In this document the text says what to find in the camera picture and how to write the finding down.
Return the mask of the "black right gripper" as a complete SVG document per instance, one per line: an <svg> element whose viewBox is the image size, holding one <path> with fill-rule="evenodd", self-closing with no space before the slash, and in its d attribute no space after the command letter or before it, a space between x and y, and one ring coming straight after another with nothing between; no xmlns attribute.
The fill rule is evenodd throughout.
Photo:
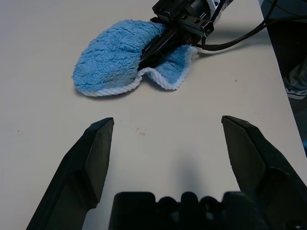
<svg viewBox="0 0 307 230"><path fill-rule="evenodd" d="M152 10L151 21L167 29L142 49L138 71L157 67L178 47L194 46L214 31L213 0L160 0Z"/></svg>

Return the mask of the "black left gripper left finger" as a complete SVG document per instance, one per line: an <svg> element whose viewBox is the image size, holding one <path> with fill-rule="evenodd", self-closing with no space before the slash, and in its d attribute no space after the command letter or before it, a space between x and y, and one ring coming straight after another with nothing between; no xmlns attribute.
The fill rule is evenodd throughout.
<svg viewBox="0 0 307 230"><path fill-rule="evenodd" d="M27 229L80 230L101 200L114 119L91 124L65 154Z"/></svg>

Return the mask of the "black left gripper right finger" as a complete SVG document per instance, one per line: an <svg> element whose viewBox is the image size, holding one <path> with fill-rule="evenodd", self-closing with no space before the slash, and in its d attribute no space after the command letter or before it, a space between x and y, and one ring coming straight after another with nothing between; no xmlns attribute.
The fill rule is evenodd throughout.
<svg viewBox="0 0 307 230"><path fill-rule="evenodd" d="M275 230L307 228L307 187L294 168L248 121L221 120L228 156L238 186L253 196Z"/></svg>

